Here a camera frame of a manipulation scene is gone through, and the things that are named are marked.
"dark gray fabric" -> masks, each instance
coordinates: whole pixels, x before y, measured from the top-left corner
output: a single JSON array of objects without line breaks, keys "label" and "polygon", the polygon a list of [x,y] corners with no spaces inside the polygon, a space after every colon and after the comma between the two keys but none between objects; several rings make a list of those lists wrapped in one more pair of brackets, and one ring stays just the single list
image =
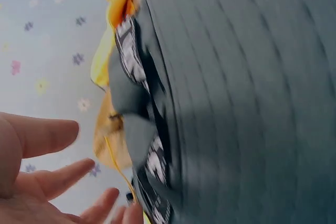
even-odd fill
[{"label": "dark gray fabric", "polygon": [[336,0],[147,2],[173,223],[336,223]]}]

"pink flower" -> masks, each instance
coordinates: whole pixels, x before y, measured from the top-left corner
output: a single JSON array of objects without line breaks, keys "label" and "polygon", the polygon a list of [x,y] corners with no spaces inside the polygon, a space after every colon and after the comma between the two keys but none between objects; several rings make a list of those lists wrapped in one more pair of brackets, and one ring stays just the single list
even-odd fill
[{"label": "pink flower", "polygon": [[17,73],[20,73],[21,68],[21,62],[17,60],[12,61],[12,75],[16,75]]}]

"patterned trim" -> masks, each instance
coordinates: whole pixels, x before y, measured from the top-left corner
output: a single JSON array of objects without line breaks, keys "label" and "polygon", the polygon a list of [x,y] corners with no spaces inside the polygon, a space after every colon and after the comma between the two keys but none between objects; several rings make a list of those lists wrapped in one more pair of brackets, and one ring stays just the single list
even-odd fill
[{"label": "patterned trim", "polygon": [[149,91],[146,75],[135,43],[134,21],[130,16],[127,16],[117,27],[115,43],[120,54],[121,66],[128,78]]}]

